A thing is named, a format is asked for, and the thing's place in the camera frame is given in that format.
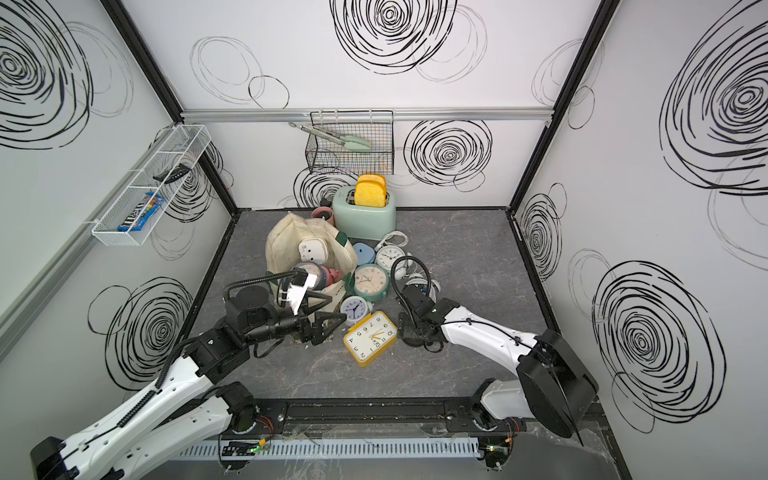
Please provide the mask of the cream canvas tote bag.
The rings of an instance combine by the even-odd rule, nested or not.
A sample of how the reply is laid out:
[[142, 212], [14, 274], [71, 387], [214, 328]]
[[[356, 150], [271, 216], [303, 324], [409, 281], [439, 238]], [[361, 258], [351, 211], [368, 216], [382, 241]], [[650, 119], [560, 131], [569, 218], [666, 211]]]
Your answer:
[[358, 256], [347, 235], [321, 218], [287, 213], [266, 240], [267, 272], [303, 270], [315, 277], [300, 311], [307, 315], [310, 339], [323, 343], [341, 321], [336, 316], [346, 295], [345, 282], [357, 268]]

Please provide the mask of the white square clock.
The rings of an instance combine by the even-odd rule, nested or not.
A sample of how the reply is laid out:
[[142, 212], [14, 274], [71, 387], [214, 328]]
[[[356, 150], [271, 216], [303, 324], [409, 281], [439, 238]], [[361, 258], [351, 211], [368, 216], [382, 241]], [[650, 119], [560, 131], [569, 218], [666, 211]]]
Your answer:
[[329, 260], [329, 247], [323, 238], [309, 237], [298, 244], [298, 252], [302, 262], [312, 261], [325, 265]]

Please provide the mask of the pink twin bell clock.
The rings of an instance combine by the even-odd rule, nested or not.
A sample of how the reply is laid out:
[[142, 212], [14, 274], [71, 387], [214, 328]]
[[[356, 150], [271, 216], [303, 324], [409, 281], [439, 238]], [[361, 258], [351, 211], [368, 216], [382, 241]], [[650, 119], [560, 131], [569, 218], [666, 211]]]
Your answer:
[[343, 275], [334, 268], [323, 267], [323, 269], [326, 273], [326, 287], [339, 282], [343, 278]]

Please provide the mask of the blue round beige clock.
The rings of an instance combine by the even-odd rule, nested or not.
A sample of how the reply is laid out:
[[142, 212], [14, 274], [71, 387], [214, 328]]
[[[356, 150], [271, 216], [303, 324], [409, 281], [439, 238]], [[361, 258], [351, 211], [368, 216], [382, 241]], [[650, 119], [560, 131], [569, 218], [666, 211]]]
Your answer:
[[305, 261], [296, 264], [293, 270], [305, 272], [313, 280], [310, 284], [310, 288], [313, 290], [322, 290], [328, 285], [330, 271], [323, 265], [312, 261]]

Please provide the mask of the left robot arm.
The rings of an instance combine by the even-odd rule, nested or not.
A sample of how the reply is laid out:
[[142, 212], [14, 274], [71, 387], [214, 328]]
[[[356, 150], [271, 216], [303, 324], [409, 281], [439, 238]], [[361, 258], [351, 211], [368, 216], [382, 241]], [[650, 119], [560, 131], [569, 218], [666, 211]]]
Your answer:
[[240, 382], [224, 379], [259, 345], [297, 337], [324, 342], [347, 319], [313, 276], [283, 272], [225, 287], [224, 316], [172, 349], [158, 376], [100, 420], [66, 439], [48, 437], [30, 452], [37, 479], [139, 479], [193, 444], [267, 422]]

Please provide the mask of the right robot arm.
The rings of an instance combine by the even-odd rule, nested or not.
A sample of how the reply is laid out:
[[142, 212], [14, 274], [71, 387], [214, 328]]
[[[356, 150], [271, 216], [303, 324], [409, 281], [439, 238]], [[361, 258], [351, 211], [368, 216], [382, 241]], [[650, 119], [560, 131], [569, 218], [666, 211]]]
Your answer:
[[597, 397], [594, 376], [564, 337], [548, 329], [522, 332], [485, 319], [458, 302], [437, 302], [417, 286], [395, 291], [401, 339], [412, 346], [465, 347], [501, 365], [513, 380], [489, 379], [476, 392], [476, 423], [532, 418], [570, 438]]

